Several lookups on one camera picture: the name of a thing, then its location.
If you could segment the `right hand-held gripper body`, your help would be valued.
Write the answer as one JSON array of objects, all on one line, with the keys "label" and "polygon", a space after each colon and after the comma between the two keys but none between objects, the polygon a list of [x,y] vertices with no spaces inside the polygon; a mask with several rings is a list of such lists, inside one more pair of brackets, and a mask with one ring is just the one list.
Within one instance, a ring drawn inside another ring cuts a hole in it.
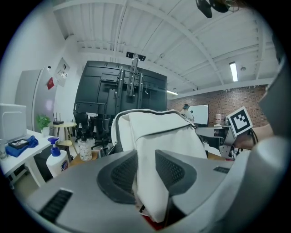
[{"label": "right hand-held gripper body", "polygon": [[227,129],[227,133],[223,145],[219,147],[219,151],[223,158],[235,160],[236,156],[234,156],[233,152],[235,149],[234,143],[237,137],[249,131],[253,124],[244,106],[227,115],[226,120],[229,125],[224,127],[224,129]]}]

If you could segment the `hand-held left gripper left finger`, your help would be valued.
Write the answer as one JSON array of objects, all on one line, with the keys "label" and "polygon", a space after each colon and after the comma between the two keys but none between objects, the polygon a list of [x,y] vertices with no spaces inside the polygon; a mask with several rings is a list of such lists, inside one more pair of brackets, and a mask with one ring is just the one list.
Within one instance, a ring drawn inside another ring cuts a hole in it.
[{"label": "hand-held left gripper left finger", "polygon": [[28,213],[48,231],[154,231],[133,203],[114,202],[97,183],[114,187],[111,171],[129,158],[134,150],[69,167],[27,199]]}]

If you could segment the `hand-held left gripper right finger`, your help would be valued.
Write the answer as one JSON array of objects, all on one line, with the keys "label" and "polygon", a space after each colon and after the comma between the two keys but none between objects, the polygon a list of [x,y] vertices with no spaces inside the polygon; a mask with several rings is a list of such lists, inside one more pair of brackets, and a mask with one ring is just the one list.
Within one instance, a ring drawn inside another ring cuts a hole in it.
[{"label": "hand-held left gripper right finger", "polygon": [[155,151],[156,171],[168,190],[166,226],[236,226],[236,162]]}]

